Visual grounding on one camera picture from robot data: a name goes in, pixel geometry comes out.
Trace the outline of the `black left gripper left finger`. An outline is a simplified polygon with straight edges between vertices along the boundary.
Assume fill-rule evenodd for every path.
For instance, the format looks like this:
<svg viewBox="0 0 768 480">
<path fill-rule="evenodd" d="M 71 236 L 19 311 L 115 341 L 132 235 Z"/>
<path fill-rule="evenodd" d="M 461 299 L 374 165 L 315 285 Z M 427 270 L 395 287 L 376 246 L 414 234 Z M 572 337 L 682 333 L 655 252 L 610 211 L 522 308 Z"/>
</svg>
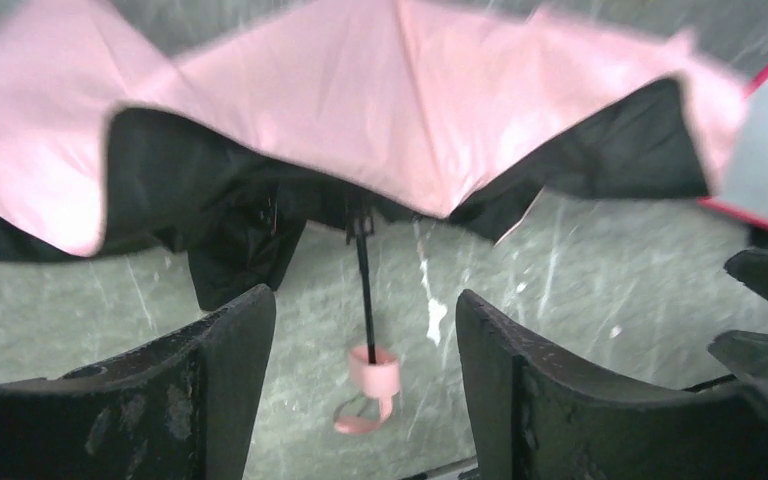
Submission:
<svg viewBox="0 0 768 480">
<path fill-rule="evenodd" d="M 241 478 L 275 321 L 259 285 L 62 377 L 0 384 L 0 479 Z"/>
</svg>

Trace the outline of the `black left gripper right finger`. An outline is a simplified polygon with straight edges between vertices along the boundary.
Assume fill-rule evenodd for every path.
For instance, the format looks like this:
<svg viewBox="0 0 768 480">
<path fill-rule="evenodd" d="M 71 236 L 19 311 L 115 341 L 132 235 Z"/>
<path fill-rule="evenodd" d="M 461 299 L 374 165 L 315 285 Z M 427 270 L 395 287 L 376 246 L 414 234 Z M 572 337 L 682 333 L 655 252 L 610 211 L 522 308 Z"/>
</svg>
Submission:
<svg viewBox="0 0 768 480">
<path fill-rule="evenodd" d="M 768 381 L 636 380 L 470 290 L 456 330 L 483 479 L 768 479 Z"/>
</svg>

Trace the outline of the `pink and black folding umbrella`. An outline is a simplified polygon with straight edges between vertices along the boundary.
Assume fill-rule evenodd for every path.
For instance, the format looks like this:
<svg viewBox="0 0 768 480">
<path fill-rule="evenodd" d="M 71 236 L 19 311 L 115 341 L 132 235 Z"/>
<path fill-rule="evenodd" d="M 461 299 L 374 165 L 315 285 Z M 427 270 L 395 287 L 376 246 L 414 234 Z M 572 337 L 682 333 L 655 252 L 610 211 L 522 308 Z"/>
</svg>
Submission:
<svg viewBox="0 0 768 480">
<path fill-rule="evenodd" d="M 309 222 L 496 242 L 544 189 L 702 198 L 745 88 L 690 33 L 547 8 L 311 1 L 170 56 L 108 1 L 25 1 L 0 23 L 0 262 L 160 244 L 212 311 L 277 288 Z"/>
</svg>

